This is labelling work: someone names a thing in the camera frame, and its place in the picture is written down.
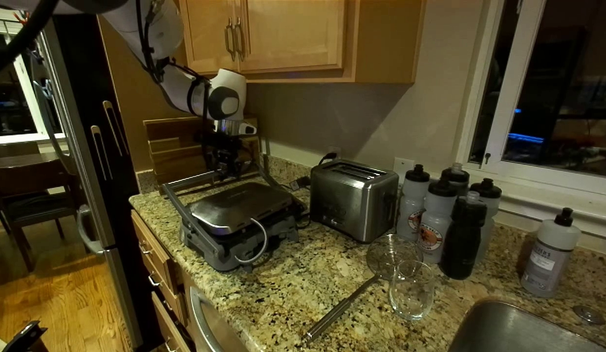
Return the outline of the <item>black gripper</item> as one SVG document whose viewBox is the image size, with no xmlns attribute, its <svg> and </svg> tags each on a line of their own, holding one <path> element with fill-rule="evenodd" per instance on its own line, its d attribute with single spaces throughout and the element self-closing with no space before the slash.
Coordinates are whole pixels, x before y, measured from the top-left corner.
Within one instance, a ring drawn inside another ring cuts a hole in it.
<svg viewBox="0 0 606 352">
<path fill-rule="evenodd" d="M 205 166 L 217 174 L 219 180 L 238 176 L 242 172 L 242 137 L 256 135 L 258 127 L 242 119 L 215 119 L 213 131 L 203 135 Z"/>
</svg>

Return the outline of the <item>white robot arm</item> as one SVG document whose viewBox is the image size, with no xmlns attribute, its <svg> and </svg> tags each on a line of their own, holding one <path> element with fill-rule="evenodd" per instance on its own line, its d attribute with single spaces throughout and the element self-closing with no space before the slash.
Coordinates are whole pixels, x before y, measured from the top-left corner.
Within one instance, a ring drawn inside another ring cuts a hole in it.
<svg viewBox="0 0 606 352">
<path fill-rule="evenodd" d="M 203 76 L 176 61 L 183 39 L 174 0 L 58 0 L 62 14 L 97 14 L 127 43 L 135 59 L 180 112 L 207 117 L 213 129 L 203 137 L 203 159 L 219 178 L 242 174 L 240 123 L 246 106 L 246 78 L 230 69 Z"/>
</svg>

